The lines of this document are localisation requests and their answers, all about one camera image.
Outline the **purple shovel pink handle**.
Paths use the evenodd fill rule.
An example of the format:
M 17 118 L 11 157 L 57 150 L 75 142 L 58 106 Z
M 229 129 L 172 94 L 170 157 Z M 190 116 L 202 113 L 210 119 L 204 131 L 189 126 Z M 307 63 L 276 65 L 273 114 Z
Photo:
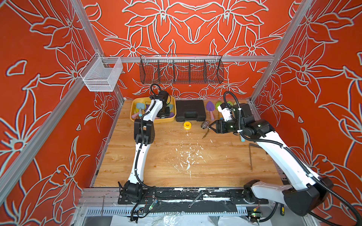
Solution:
M 213 111 L 215 110 L 214 103 L 211 102 L 211 101 L 208 101 L 207 104 L 206 104 L 206 109 L 210 113 L 211 120 L 214 121 L 215 120 L 215 116 L 214 116 L 214 113 L 213 113 Z

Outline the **blue shovel blue handle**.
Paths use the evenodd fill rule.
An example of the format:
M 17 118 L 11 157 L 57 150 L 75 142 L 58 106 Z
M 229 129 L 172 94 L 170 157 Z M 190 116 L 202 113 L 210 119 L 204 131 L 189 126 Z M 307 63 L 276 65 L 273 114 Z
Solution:
M 246 140 L 240 135 L 240 141 L 245 142 Z

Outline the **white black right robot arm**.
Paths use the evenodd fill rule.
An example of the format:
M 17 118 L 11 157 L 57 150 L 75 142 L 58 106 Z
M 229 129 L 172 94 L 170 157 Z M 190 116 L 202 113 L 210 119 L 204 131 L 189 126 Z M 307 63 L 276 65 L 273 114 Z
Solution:
M 222 103 L 216 106 L 222 117 L 211 123 L 211 130 L 256 143 L 287 178 L 284 185 L 249 180 L 243 192 L 247 203 L 266 199 L 285 205 L 302 217 L 311 215 L 324 223 L 361 225 L 360 175 L 316 153 L 307 131 L 303 131 L 300 147 L 288 147 L 268 121 L 254 117 L 249 104 L 239 102 L 235 95 L 228 101 L 228 94 L 226 91 Z

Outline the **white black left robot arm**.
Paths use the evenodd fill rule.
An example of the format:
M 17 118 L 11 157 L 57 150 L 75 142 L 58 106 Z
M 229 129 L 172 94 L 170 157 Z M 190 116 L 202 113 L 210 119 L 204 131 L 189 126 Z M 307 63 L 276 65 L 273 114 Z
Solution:
M 171 101 L 166 90 L 154 83 L 150 86 L 152 95 L 150 105 L 139 119 L 134 121 L 135 158 L 128 181 L 123 186 L 123 196 L 131 201 L 141 200 L 143 188 L 151 188 L 144 183 L 143 174 L 146 158 L 151 144 L 155 139 L 154 122 L 156 118 L 169 116 L 168 106 Z

